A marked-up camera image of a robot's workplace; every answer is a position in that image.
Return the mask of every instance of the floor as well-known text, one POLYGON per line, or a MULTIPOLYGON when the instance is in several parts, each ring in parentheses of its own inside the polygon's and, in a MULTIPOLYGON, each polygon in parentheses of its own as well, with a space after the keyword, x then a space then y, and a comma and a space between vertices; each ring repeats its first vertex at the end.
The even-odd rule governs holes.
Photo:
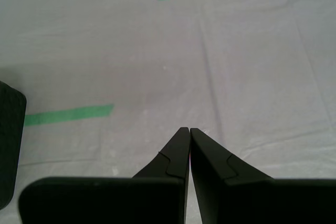
MULTIPOLYGON (((181 126, 273 177, 336 177, 336 0, 0 0, 0 80, 27 114, 15 196, 47 176, 131 177, 181 126)), ((192 179, 186 223, 201 223, 192 179)))

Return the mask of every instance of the white floor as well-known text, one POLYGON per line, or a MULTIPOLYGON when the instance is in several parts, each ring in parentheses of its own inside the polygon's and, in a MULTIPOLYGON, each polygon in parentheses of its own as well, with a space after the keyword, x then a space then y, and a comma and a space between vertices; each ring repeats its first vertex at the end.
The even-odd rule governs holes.
MULTIPOLYGON (((46 176, 131 177, 181 126, 273 177, 336 177, 336 0, 0 0, 0 80, 27 114, 15 196, 46 176)), ((201 223, 190 184, 187 223, 201 223)))

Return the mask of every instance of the white tarp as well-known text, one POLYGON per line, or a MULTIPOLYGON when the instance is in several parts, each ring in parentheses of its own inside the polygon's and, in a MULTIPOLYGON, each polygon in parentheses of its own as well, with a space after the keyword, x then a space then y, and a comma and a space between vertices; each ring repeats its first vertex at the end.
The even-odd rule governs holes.
MULTIPOLYGON (((0 80, 27 114, 15 196, 47 176, 131 177, 181 126, 273 177, 336 177, 336 0, 0 0, 0 80)), ((187 223, 201 223, 190 180, 187 223)))

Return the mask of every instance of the white plastic sheet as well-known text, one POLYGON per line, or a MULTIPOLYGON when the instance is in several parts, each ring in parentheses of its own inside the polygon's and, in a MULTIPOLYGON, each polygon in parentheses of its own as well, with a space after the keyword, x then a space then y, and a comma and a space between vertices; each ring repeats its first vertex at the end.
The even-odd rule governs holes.
MULTIPOLYGON (((0 0, 0 79, 27 113, 15 196, 46 176, 130 177, 181 126, 275 177, 336 177, 336 0, 0 0)), ((201 223, 190 180, 187 223, 201 223)))

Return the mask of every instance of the black plastic part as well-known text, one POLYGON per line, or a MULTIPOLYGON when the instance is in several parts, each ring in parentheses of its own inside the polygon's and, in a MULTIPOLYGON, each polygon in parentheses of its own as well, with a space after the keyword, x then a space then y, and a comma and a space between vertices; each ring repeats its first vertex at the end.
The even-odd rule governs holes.
POLYGON ((0 209, 14 194, 25 111, 25 96, 0 81, 0 209))
POLYGON ((203 224, 334 221, 335 180, 278 180, 191 129, 191 168, 203 224))
POLYGON ((181 128, 133 178, 46 178, 19 199, 23 224, 185 223, 190 134, 181 128))

